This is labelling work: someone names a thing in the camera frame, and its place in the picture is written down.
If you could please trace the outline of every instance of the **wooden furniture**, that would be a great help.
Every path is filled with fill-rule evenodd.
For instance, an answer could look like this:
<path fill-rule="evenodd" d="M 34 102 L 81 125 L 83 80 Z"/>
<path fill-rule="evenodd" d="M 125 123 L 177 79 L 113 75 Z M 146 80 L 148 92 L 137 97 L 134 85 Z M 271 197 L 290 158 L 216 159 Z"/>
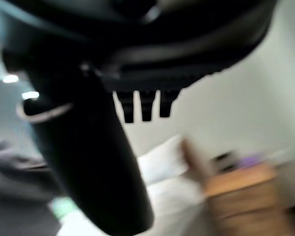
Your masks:
<path fill-rule="evenodd" d="M 210 178 L 205 185 L 210 211 L 222 236 L 295 236 L 266 164 Z"/>

